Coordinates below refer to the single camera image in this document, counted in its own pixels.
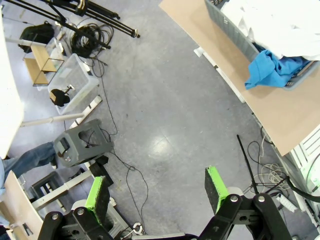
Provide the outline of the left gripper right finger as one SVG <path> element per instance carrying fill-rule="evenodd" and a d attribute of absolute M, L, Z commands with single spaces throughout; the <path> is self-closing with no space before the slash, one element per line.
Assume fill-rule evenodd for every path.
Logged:
<path fill-rule="evenodd" d="M 247 198 L 229 193 L 214 166 L 205 169 L 204 188 L 214 216 L 199 235 L 200 240 L 226 240 L 236 225 L 245 226 L 254 240 L 292 239 L 269 194 Z"/>

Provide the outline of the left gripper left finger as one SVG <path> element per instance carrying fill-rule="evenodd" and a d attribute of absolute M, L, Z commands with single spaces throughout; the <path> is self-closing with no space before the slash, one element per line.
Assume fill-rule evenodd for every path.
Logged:
<path fill-rule="evenodd" d="M 84 206 L 63 215 L 49 212 L 38 235 L 39 240 L 111 240 L 104 227 L 110 202 L 109 183 L 105 176 L 94 178 Z"/>

